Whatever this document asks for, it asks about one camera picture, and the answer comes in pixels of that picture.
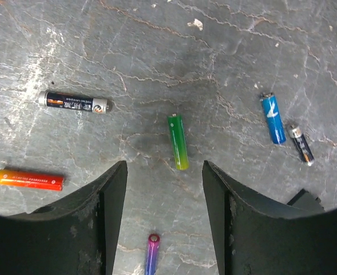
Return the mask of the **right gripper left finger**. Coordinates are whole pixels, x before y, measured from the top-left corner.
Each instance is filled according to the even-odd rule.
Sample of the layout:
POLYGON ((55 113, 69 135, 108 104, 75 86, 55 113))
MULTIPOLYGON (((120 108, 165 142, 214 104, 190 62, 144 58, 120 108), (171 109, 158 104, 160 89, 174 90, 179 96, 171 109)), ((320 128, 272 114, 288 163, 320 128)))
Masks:
POLYGON ((128 168, 34 212, 0 215, 0 274, 112 274, 128 168))

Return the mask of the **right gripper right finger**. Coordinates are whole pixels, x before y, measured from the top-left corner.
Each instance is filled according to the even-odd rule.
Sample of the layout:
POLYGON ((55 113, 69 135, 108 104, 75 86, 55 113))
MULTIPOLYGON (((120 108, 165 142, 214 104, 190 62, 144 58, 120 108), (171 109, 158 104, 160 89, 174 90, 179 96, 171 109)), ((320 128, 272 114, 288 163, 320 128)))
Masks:
POLYGON ((220 274, 337 274, 337 209, 306 190, 277 202, 209 161, 202 177, 220 274))

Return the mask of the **green battery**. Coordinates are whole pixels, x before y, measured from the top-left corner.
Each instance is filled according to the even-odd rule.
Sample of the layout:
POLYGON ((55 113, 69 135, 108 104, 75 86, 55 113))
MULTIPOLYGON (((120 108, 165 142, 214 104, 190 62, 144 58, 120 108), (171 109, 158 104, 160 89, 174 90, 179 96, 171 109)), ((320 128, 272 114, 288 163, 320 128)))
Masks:
POLYGON ((168 116, 168 127, 176 168, 178 170, 186 170, 189 168, 189 160, 181 115, 174 113, 168 116))

